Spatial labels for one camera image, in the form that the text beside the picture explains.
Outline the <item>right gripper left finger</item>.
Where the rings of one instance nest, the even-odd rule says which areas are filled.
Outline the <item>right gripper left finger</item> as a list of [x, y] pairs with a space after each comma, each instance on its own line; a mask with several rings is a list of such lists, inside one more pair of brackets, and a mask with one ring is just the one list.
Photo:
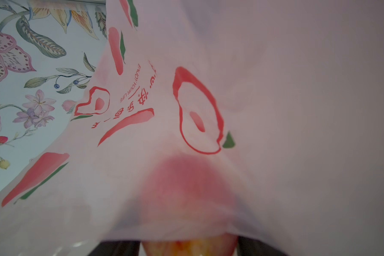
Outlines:
[[108, 241], [101, 242], [88, 256], [138, 256], [139, 241]]

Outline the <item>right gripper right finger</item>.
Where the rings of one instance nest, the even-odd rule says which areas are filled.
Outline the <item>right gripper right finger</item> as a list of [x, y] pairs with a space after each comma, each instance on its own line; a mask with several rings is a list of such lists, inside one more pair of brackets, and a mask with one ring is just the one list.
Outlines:
[[238, 256], [287, 256], [282, 251], [259, 240], [239, 236], [237, 245]]

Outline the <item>pink red apple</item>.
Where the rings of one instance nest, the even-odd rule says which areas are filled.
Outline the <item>pink red apple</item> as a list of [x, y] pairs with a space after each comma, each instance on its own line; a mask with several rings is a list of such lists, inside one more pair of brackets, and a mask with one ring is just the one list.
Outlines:
[[223, 234], [189, 241], [143, 241], [147, 256], [232, 256], [238, 236]]

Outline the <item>pink plastic bag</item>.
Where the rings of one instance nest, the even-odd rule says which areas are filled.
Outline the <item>pink plastic bag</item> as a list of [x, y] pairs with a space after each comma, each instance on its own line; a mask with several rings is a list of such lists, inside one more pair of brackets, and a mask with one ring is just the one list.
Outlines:
[[384, 1], [0, 1], [0, 256], [223, 234], [384, 256]]

